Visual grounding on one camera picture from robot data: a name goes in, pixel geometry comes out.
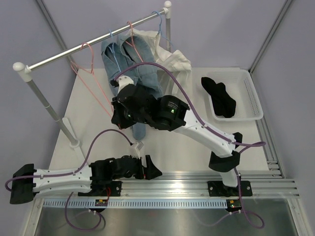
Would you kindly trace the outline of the black skirt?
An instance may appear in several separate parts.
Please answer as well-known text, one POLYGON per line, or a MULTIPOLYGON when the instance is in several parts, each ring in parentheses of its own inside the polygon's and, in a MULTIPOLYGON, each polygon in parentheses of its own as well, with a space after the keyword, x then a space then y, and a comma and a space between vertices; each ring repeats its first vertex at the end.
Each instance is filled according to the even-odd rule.
POLYGON ((224 83, 216 83, 209 77, 202 77, 201 84, 212 99, 216 116, 231 118, 235 115, 236 101, 227 93, 224 83))

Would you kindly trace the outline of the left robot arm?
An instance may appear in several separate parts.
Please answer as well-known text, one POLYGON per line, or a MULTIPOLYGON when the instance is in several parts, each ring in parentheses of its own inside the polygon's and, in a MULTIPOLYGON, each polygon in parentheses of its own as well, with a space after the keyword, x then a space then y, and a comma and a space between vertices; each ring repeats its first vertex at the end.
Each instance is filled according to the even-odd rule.
POLYGON ((149 155, 146 164, 140 158, 124 155, 85 165, 80 170, 42 170, 33 164, 21 167, 5 187, 10 204, 29 203, 35 197, 77 193, 79 197, 118 197, 122 178, 152 180, 162 175, 149 155))

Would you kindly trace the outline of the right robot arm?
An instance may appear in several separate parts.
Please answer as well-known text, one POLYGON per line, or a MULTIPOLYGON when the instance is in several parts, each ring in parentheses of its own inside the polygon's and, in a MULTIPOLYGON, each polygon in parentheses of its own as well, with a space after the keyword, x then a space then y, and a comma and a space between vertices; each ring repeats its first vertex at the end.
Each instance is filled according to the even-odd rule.
POLYGON ((165 95, 155 98, 143 88, 129 84, 113 97, 114 114, 111 122, 120 129, 136 123, 149 125, 157 130, 185 135, 211 151, 209 168, 222 178, 224 191, 229 195, 241 189, 235 168, 240 163, 240 153, 234 144, 241 134, 224 135, 218 129, 209 131, 211 125, 198 120, 194 110, 181 99, 165 95))

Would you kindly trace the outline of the pink wire hanger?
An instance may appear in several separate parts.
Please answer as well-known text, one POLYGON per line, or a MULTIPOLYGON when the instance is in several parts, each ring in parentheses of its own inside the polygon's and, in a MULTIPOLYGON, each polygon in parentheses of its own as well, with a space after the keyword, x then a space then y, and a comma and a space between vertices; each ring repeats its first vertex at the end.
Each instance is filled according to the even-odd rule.
POLYGON ((113 115, 113 107, 111 105, 111 102, 109 101, 109 98, 107 97, 105 91, 103 90, 102 86, 100 85, 98 79, 95 76, 95 71, 94 71, 94 50, 91 47, 91 45, 87 42, 84 42, 81 44, 81 46, 79 47, 79 50, 83 50, 84 48, 89 48, 90 52, 91 52, 91 65, 90 65, 90 69, 84 69, 83 67, 77 65, 75 62, 70 62, 70 67, 72 69, 72 71, 75 73, 76 76, 79 77, 80 81, 83 83, 83 85, 85 86, 85 88, 89 91, 89 93, 91 94, 91 96, 97 101, 97 103, 101 106, 101 108, 103 109, 103 111, 111 118, 113 115), (102 104, 102 102, 99 100, 99 98, 95 95, 95 93, 91 90, 91 88, 87 85, 87 83, 85 82, 85 80, 78 74, 79 70, 82 70, 86 73, 88 73, 89 75, 91 75, 94 79, 94 81, 96 82, 98 88, 100 89, 102 95, 104 96, 104 98, 106 99, 106 101, 108 102, 111 111, 107 110, 106 107, 102 104))

